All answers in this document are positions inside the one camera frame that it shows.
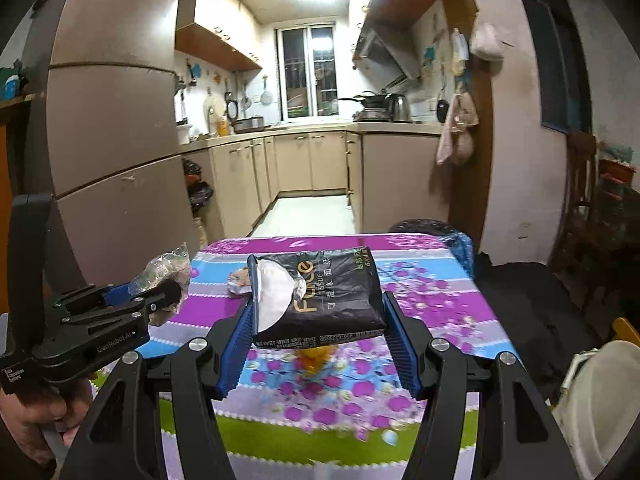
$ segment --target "tissue package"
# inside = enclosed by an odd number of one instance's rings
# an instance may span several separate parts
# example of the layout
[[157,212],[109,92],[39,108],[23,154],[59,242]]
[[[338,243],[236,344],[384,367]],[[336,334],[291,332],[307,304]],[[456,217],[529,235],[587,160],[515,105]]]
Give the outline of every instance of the tissue package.
[[260,348],[347,343],[386,328],[369,248],[250,256],[248,267]]

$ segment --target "kitchen floor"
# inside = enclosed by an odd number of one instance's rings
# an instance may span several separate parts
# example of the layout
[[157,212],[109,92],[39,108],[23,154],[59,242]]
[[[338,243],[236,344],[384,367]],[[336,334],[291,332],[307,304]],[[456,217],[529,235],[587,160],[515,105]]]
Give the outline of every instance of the kitchen floor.
[[353,235],[356,227],[346,195],[279,198],[252,237]]

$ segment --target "kitchen counter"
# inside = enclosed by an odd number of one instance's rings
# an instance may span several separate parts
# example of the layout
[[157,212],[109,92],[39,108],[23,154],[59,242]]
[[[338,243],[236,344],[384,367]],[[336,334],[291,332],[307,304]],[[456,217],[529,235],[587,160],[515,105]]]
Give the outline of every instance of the kitchen counter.
[[375,122],[331,122],[317,124],[279,124],[266,128],[262,132],[251,132],[248,134],[237,134],[226,137],[213,137],[211,139],[197,140],[189,144],[183,144],[178,149],[178,153],[196,152],[221,146],[232,142],[243,140],[261,139],[263,137],[275,137],[289,134],[306,134],[311,132],[350,132],[353,134],[403,134],[403,135],[424,135],[439,137],[442,133],[440,123],[417,124],[417,123],[375,123]]

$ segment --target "window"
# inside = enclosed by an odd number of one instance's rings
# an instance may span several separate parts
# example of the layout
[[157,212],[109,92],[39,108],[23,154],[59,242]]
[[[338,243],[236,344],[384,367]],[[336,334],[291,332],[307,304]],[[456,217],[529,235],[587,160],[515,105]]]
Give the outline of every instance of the window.
[[522,0],[536,50],[542,125],[591,131],[591,91],[580,35],[567,0]]
[[279,30],[278,63],[285,120],[338,114],[333,25]]

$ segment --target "human hand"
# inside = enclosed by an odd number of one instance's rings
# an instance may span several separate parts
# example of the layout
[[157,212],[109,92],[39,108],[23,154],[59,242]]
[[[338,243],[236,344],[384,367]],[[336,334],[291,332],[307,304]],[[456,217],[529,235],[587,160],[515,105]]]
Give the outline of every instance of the human hand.
[[19,395],[0,390],[0,416],[22,452],[45,465],[54,456],[39,426],[55,422],[65,445],[71,446],[92,400],[88,379],[65,386],[59,394],[50,388]]

